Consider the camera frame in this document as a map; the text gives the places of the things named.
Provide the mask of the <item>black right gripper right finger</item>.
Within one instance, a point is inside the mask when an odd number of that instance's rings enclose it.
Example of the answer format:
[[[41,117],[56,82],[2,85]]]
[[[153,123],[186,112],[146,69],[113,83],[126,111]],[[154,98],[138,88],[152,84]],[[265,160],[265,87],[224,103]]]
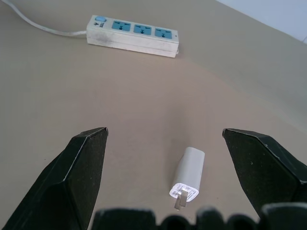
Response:
[[[240,185],[258,215],[271,207],[307,210],[307,165],[268,135],[225,128],[222,136]]]

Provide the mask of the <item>white power strip blue sockets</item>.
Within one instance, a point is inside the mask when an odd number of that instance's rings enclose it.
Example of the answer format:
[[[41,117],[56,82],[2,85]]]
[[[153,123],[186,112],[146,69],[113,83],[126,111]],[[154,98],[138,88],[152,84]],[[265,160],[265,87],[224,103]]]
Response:
[[[93,15],[86,28],[87,43],[174,58],[178,31]]]

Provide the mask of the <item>white plug adapter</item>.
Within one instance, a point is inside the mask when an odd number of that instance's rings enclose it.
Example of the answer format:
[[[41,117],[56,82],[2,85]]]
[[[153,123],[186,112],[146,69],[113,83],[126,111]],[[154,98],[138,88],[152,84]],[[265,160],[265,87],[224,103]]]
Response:
[[[205,153],[187,147],[178,164],[173,185],[169,192],[175,198],[175,209],[180,210],[199,194]]]

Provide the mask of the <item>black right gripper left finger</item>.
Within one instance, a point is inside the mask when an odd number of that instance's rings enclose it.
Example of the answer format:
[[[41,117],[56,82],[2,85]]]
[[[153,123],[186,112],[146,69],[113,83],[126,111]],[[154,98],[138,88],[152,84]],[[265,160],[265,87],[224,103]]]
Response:
[[[87,230],[107,137],[106,127],[74,136],[40,173],[2,230]]]

